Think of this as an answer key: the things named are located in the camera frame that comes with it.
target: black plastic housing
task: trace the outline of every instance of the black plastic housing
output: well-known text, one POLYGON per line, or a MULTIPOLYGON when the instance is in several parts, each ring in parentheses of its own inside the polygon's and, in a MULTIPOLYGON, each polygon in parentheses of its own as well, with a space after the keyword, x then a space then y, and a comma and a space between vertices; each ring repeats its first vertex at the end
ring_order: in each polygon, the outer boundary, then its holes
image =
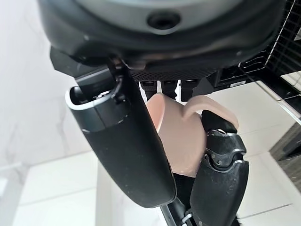
POLYGON ((83 105, 74 89, 66 102, 109 175, 134 202, 146 208, 176 197, 174 177, 139 88, 128 76, 117 78, 109 94, 83 105))

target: black wire rack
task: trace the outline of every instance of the black wire rack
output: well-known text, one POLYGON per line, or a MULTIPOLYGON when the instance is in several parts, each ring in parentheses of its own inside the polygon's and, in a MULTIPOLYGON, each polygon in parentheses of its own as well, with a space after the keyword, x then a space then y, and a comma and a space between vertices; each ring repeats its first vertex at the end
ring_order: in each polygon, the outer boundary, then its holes
POLYGON ((301 0, 287 0, 277 36, 260 53, 239 65, 223 69, 215 76, 215 90, 262 81, 301 114, 301 0), (294 73, 294 83, 281 76, 294 73))

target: mesh grille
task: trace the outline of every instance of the mesh grille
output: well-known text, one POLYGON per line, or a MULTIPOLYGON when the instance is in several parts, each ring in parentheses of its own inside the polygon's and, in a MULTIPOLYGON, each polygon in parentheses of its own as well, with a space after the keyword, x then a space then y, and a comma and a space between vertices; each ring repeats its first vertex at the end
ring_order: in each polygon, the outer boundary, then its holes
POLYGON ((131 74, 135 81, 168 81, 201 79, 215 71, 215 68, 195 68, 168 72, 131 71, 131 74))

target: silver trim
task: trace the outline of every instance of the silver trim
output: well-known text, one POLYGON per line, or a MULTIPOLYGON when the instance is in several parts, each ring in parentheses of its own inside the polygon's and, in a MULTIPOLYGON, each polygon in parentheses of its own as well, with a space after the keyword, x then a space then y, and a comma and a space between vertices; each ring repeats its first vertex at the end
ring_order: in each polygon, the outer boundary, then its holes
POLYGON ((66 104, 67 106, 72 109, 72 110, 75 110, 75 111, 83 111, 83 110, 86 110, 86 109, 90 109, 90 108, 94 108, 95 106, 105 102, 106 100, 108 100, 109 98, 111 98, 110 95, 106 95, 106 96, 103 96, 99 99, 96 99, 94 101, 90 101, 88 103, 85 103, 85 104, 82 104, 82 105, 75 105, 72 101, 71 101, 71 98, 70 98, 70 91, 71 89, 70 88, 66 94, 65 94, 65 101, 66 101, 66 104))

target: black robotic finger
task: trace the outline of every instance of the black robotic finger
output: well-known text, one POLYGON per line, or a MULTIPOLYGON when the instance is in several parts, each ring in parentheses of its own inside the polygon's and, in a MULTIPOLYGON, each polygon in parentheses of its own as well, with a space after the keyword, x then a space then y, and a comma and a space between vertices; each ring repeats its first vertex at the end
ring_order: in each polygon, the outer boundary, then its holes
POLYGON ((237 133, 236 128, 231 122, 224 120, 222 117, 208 110, 202 112, 202 123, 206 132, 212 129, 221 129, 227 133, 237 133))
POLYGON ((209 111, 202 120, 207 146, 190 196, 193 218, 199 225, 231 226, 248 180, 246 147, 230 122, 209 111))

